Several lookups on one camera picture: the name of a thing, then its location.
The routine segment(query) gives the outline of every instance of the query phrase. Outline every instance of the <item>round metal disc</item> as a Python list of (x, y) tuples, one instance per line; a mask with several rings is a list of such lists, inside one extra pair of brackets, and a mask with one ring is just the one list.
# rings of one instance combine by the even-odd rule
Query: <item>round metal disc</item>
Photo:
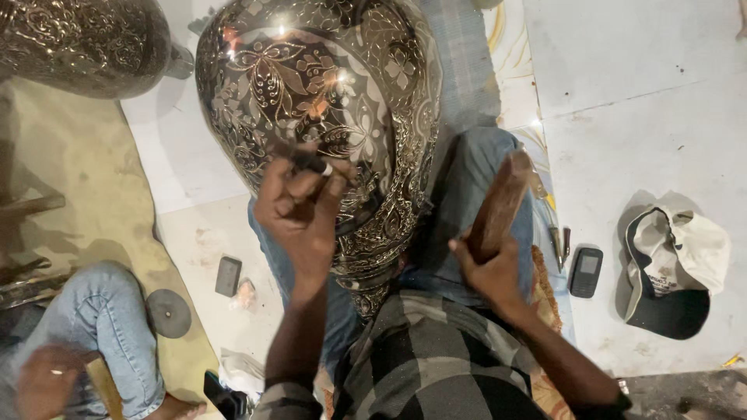
[(148, 296), (146, 307), (150, 312), (155, 332), (168, 339), (178, 339), (189, 331), (192, 314), (179, 294), (165, 288)]

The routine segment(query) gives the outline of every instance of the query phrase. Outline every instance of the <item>wooden stick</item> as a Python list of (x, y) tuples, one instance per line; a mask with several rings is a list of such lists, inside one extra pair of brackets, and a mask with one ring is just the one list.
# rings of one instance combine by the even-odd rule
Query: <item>wooden stick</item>
[(117, 391), (117, 385), (114, 384), (114, 379), (111, 377), (109, 367), (106, 366), (101, 354), (95, 352), (92, 356), (94, 355), (96, 358), (86, 364), (86, 372), (93, 388), (99, 393), (111, 420), (125, 420), (122, 416), (122, 398)]
[(65, 206), (65, 196), (50, 196), (33, 200), (16, 201), (0, 206), (0, 220), (12, 217), (24, 217), (42, 211), (59, 209)]
[(498, 255), (527, 193), (531, 174), (532, 160), (523, 150), (514, 150), (503, 159), (467, 238), (477, 264), (485, 264)]

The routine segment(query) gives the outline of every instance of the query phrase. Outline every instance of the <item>foot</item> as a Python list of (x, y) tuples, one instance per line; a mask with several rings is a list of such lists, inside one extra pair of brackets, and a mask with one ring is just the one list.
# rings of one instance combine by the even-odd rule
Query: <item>foot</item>
[(205, 414), (206, 407), (205, 403), (192, 404), (166, 394), (161, 406), (144, 420), (194, 420), (197, 416)]

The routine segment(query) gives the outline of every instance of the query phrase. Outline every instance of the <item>vase neck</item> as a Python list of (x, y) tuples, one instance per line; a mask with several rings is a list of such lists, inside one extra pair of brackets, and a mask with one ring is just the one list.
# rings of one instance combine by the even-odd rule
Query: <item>vase neck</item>
[(166, 66), (165, 76), (185, 79), (194, 71), (194, 58), (192, 53), (183, 46), (171, 42), (171, 56)]

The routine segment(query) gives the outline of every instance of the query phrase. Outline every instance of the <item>checkered shirt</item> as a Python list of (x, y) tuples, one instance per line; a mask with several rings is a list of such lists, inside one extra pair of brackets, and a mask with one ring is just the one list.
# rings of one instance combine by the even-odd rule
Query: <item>checkered shirt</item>
[[(333, 418), (546, 419), (530, 398), (532, 364), (526, 347), (475, 311), (400, 291), (341, 361)], [(278, 383), (252, 420), (316, 420), (322, 412), (303, 386)]]

